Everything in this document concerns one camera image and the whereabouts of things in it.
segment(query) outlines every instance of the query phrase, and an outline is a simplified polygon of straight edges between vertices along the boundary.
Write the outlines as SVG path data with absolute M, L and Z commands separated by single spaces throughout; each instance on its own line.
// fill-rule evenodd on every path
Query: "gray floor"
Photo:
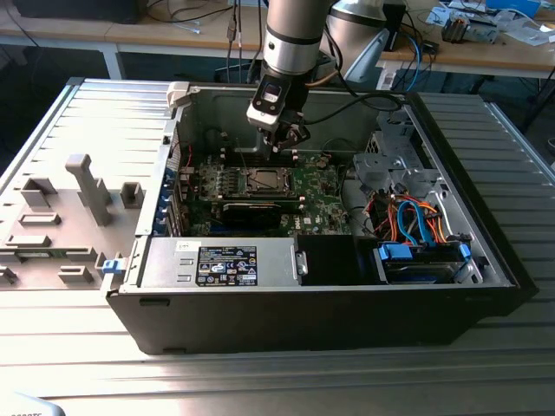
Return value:
M 0 172 L 10 163 L 35 125 L 47 111 L 70 76 L 106 78 L 100 53 L 80 50 L 26 48 L 29 63 L 10 64 L 0 71 Z M 133 80 L 189 80 L 214 82 L 215 70 L 225 60 L 192 56 L 123 54 L 127 77 Z M 477 75 L 433 73 L 421 76 L 414 90 L 467 94 Z M 533 95 L 534 80 L 525 85 L 517 78 L 496 77 L 486 81 L 480 95 L 498 103 L 513 123 L 519 125 Z M 555 107 L 550 105 L 530 128 L 526 137 L 551 164 L 555 157 L 545 142 L 552 136 Z

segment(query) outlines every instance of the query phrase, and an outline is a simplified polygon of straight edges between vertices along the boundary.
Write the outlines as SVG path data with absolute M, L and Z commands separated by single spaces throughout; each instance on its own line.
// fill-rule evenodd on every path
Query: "motherboard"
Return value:
M 287 166 L 230 166 L 208 156 L 187 180 L 185 233 L 205 236 L 288 237 L 350 234 L 339 197 L 337 169 L 322 155 Z

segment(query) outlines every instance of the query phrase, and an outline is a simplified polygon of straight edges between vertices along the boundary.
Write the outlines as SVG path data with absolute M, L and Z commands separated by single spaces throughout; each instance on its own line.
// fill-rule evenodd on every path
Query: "wooden desk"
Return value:
M 450 43 L 441 40 L 441 27 L 426 25 L 429 12 L 438 3 L 434 0 L 408 0 L 410 15 L 416 28 L 426 40 L 439 43 L 439 53 L 434 61 L 433 70 L 464 74 L 483 74 L 501 76 L 522 76 L 546 78 L 555 66 L 555 47 L 549 43 L 530 46 L 501 33 L 495 44 L 465 42 Z M 536 17 L 542 21 L 555 21 L 555 13 L 541 10 Z M 381 80 L 395 78 L 395 72 L 407 66 L 414 57 L 408 47 L 400 47 L 394 52 L 384 52 L 378 62 L 383 68 Z
M 170 0 L 172 10 L 184 5 L 186 0 Z M 427 26 L 423 21 L 437 4 L 434 0 L 409 0 L 409 9 L 424 37 L 440 44 L 439 54 L 433 70 L 469 74 L 523 76 L 546 78 L 555 66 L 553 46 L 545 44 L 531 47 L 501 34 L 494 45 L 476 42 L 452 44 L 441 40 L 439 26 Z M 199 10 L 183 12 L 179 16 L 189 17 L 205 14 L 208 11 L 224 8 L 226 2 L 210 2 Z M 148 16 L 135 25 L 108 22 L 71 21 L 59 19 L 29 19 L 19 16 L 16 8 L 10 6 L 11 15 L 43 47 L 92 49 L 104 54 L 108 72 L 113 79 L 124 78 L 119 57 L 120 52 L 135 52 L 167 55 L 198 55 L 224 57 L 227 51 L 227 23 L 231 11 L 212 15 L 200 20 L 201 33 L 196 35 L 170 23 L 156 22 Z M 167 19 L 165 2 L 153 7 L 151 13 L 160 19 Z M 258 14 L 256 8 L 244 7 L 243 14 L 243 57 L 250 59 L 258 47 Z M 542 11 L 541 20 L 555 14 Z M 265 24 L 266 13 L 262 19 Z M 22 31 L 11 21 L 6 10 L 0 8 L 0 43 L 29 45 Z M 232 56 L 238 56 L 238 45 L 233 44 Z M 384 52 L 378 66 L 383 68 L 379 86 L 391 85 L 396 71 L 406 67 L 413 59 L 408 45 L 394 52 Z

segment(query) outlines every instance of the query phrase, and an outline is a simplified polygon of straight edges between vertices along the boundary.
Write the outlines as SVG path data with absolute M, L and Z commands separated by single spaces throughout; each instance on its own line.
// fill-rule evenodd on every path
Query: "white cable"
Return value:
M 190 28 L 189 26 L 185 26 L 185 25 L 179 24 L 179 23 L 172 23 L 172 24 L 173 24 L 173 26 L 177 26 L 178 28 L 189 30 L 190 32 L 193 32 L 197 35 L 200 35 L 200 29 Z
M 530 22 L 534 23 L 536 26 L 538 26 L 539 28 L 541 28 L 541 24 L 536 23 L 536 21 L 534 19 L 532 19 L 531 17 L 525 15 L 523 12 L 521 12 L 520 10 L 516 10 L 516 9 L 499 9 L 499 11 L 511 11 L 512 13 L 516 13 L 517 15 L 520 15 L 526 19 L 528 19 Z

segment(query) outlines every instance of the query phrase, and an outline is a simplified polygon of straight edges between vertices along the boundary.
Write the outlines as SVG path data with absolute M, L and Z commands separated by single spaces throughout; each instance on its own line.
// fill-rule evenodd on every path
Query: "black cable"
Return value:
M 189 10 L 198 10 L 198 9 L 202 9 L 203 7 L 206 7 L 206 5 L 208 4 L 208 0 L 204 0 L 205 3 L 201 4 L 200 6 L 191 6 L 191 7 L 181 7 L 175 11 L 171 11 L 170 10 L 170 2 L 169 0 L 167 1 L 167 12 L 170 15 L 171 19 L 175 18 L 175 15 L 181 13 L 182 11 L 189 11 Z
M 421 48 L 421 45 L 424 43 L 424 36 L 416 28 L 415 21 L 413 20 L 413 17 L 407 11 L 405 11 L 405 15 L 408 17 L 408 20 L 410 21 L 410 24 L 401 23 L 401 25 L 406 26 L 406 27 L 410 28 L 411 30 L 413 30 L 413 32 L 415 33 L 416 44 L 419 45 L 419 48 Z M 415 53 L 415 55 L 413 56 L 413 60 L 408 64 L 408 66 L 405 69 L 405 72 L 403 73 L 403 75 L 399 77 L 399 79 L 397 80 L 395 85 L 391 88 L 392 90 L 397 89 L 397 87 L 399 87 L 399 84 L 401 84 L 401 82 L 402 82 L 402 89 L 405 89 L 405 82 L 408 82 L 408 80 L 406 80 L 407 75 L 408 75 L 408 71 L 413 66 L 413 63 L 415 63 L 416 57 L 418 56 L 418 53 L 417 53 L 416 50 L 414 50 L 414 53 Z M 431 61 L 430 61 L 430 65 L 426 69 L 428 69 L 428 68 L 430 68 L 430 73 L 431 73 Z
M 358 94 L 353 90 L 353 88 L 350 87 L 350 85 L 345 81 L 345 78 L 343 78 L 343 74 L 341 74 L 341 69 L 343 67 L 343 54 L 342 54 L 341 49 L 339 48 L 339 45 L 337 44 L 336 40 L 331 35 L 330 28 L 328 27 L 327 23 L 323 27 L 323 33 L 328 38 L 330 53 L 332 54 L 332 56 L 336 56 L 336 54 L 337 54 L 337 57 L 336 57 L 337 78 L 341 82 L 341 85 L 343 85 L 343 88 L 345 88 L 345 90 L 349 94 L 351 94 L 353 97 L 357 98 Z M 369 105 L 366 101 L 363 101 L 362 104 L 366 107 L 372 108 L 372 106 Z
M 42 49 L 42 46 L 40 46 L 37 42 L 35 42 L 35 39 L 33 39 L 31 37 L 31 35 L 29 33 L 27 33 L 27 30 L 25 30 L 21 24 L 19 24 L 19 22 L 12 16 L 11 12 L 10 12 L 10 8 L 8 7 L 8 2 L 7 0 L 3 0 L 3 6 L 6 9 L 6 13 L 8 13 L 8 16 L 10 17 L 10 20 L 22 31 L 22 33 L 39 49 Z M 52 63 L 54 63 L 58 69 L 60 70 L 60 72 L 63 73 L 63 75 L 65 76 L 65 78 L 69 78 L 68 77 L 68 73 L 65 71 L 65 69 L 63 69 L 60 65 L 58 65 L 58 62 L 56 62 L 54 59 L 52 59 L 49 56 L 49 59 Z
M 332 55 L 335 55 L 335 54 L 333 54 L 333 49 L 337 53 L 336 68 L 337 68 L 338 71 L 341 71 L 341 69 L 343 68 L 343 54 L 341 53 L 341 50 L 339 49 L 339 45 L 337 44 L 336 40 L 331 36 L 330 27 L 328 26 L 327 23 L 323 27 L 323 33 L 328 38 L 328 43 L 330 44 L 330 51 L 331 51 Z
M 252 73 L 254 72 L 254 65 L 257 61 L 258 55 L 262 50 L 262 4 L 258 0 L 258 49 L 256 54 L 252 57 L 251 66 L 249 67 L 249 72 L 246 74 L 246 83 L 250 84 L 252 81 Z
M 232 55 L 232 41 L 229 41 L 229 45 L 227 46 L 227 56 L 225 57 L 225 71 L 227 72 L 227 83 L 231 83 L 230 76 L 229 76 L 229 58 Z
M 372 93 L 367 93 L 364 95 L 359 95 L 358 97 L 356 97 L 354 100 L 348 102 L 347 104 L 343 104 L 342 106 L 340 106 L 337 110 L 333 111 L 330 114 L 325 115 L 324 117 L 321 117 L 317 120 L 305 120 L 304 124 L 305 126 L 310 126 L 313 124 L 318 124 L 321 123 L 323 121 L 329 120 L 330 118 L 338 115 L 339 113 L 341 113 L 342 111 L 346 110 L 349 107 L 354 106 L 357 102 L 361 102 L 361 101 L 365 101 L 369 98 L 383 98 L 385 100 L 391 101 L 392 103 L 395 104 L 395 107 L 390 107 L 390 108 L 384 108 L 384 107 L 379 107 L 376 104 L 371 104 L 370 102 L 366 103 L 369 105 L 369 107 L 374 108 L 375 110 L 378 111 L 397 111 L 400 110 L 402 107 L 402 103 L 401 100 L 399 100 L 397 97 L 393 96 L 391 93 L 385 93 L 385 92 L 380 92 L 380 91 L 374 91 Z
M 155 4 L 158 4 L 158 3 L 162 2 L 162 1 L 163 1 L 163 0 L 156 0 L 154 3 L 152 3 L 151 5 L 149 5 L 149 6 L 147 7 L 147 16 L 150 17 L 151 19 L 155 20 L 156 22 L 162 22 L 162 23 L 184 23 L 184 22 L 191 22 L 192 20 L 199 20 L 199 19 L 202 19 L 203 17 L 208 17 L 208 16 L 211 16 L 211 15 L 215 15 L 216 13 L 221 13 L 221 12 L 224 12 L 224 11 L 228 11 L 228 10 L 231 10 L 231 9 L 233 8 L 232 6 L 229 6 L 229 7 L 223 8 L 223 9 L 218 9 L 218 10 L 215 10 L 215 11 L 210 11 L 210 12 L 208 12 L 208 13 L 205 13 L 204 15 L 191 17 L 191 18 L 189 18 L 189 19 L 162 20 L 162 19 L 159 19 L 158 17 L 154 17 L 154 16 L 150 13 L 150 9 L 152 9 L 152 7 L 153 7 Z
M 327 140 L 323 145 L 322 148 L 320 149 L 320 152 L 325 152 L 325 148 L 326 146 L 331 143 L 332 141 L 341 141 L 342 143 L 346 144 L 348 147 L 350 147 L 352 150 L 354 150 L 355 152 L 358 152 L 358 149 L 356 148 L 355 145 L 353 145 L 350 140 L 344 139 L 343 137 L 334 137 L 333 139 L 329 139 Z
M 243 83 L 243 39 L 242 39 L 242 21 L 241 21 L 241 0 L 238 0 L 238 7 L 239 7 L 239 84 Z

